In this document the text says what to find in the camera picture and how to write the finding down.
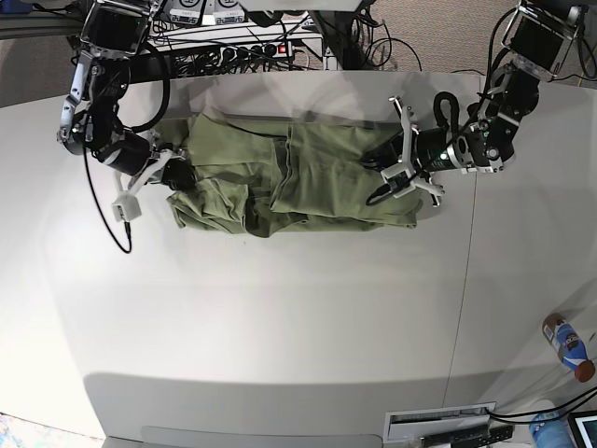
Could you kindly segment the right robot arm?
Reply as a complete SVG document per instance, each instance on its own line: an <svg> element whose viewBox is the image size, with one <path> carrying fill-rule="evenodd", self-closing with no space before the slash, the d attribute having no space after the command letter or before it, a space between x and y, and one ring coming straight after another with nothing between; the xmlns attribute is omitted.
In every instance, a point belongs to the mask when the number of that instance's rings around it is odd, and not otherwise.
<svg viewBox="0 0 597 448"><path fill-rule="evenodd" d="M114 171L118 195L111 208L116 220L125 223L141 215L137 195L143 186L185 190L195 185L186 152L166 142L157 130L171 95L166 59L147 40L160 7L159 1L93 2L57 132L69 152L92 156ZM157 63L162 99L153 118L127 126L118 116L119 101L132 83L134 58L143 53Z"/></svg>

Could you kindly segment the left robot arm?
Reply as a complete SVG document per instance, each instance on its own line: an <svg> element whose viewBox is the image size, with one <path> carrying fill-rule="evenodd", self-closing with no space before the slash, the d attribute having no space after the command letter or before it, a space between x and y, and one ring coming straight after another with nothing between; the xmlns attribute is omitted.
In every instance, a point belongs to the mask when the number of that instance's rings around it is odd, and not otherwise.
<svg viewBox="0 0 597 448"><path fill-rule="evenodd" d="M520 1L500 23L507 28L498 53L488 54L487 74L479 99L459 121L460 105L448 91L436 94L436 126L422 130L410 108L390 98L401 125L394 140L371 150L361 165L379 173L382 185L368 206L413 191L427 191L435 204L445 190L433 175L445 171L499 173L514 160L513 140L524 117L538 105L541 82L555 80L572 46L582 47L590 1Z"/></svg>

